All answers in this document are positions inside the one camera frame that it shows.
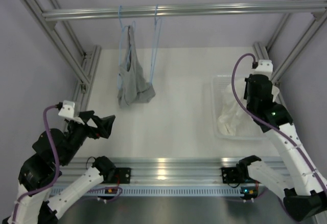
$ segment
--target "white wall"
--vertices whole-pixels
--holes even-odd
[[[72,97],[75,77],[19,0],[0,0],[0,219],[9,216],[18,174],[44,131],[45,107]],[[56,111],[51,127],[62,128]]]
[[[275,64],[280,64],[285,59],[311,19],[310,14],[297,14],[291,17],[270,54]],[[327,177],[326,47],[325,23],[320,33],[282,79],[282,93],[300,139],[325,177]]]
[[[102,8],[141,5],[230,3],[282,0],[58,0],[63,8]],[[166,17],[162,23],[159,47],[229,47],[252,46],[255,41],[266,43],[275,29],[279,14],[221,15]],[[123,19],[124,24],[136,21],[137,48],[150,48],[153,34],[152,18]],[[118,19],[75,20],[83,46],[100,44],[103,48],[118,48]]]

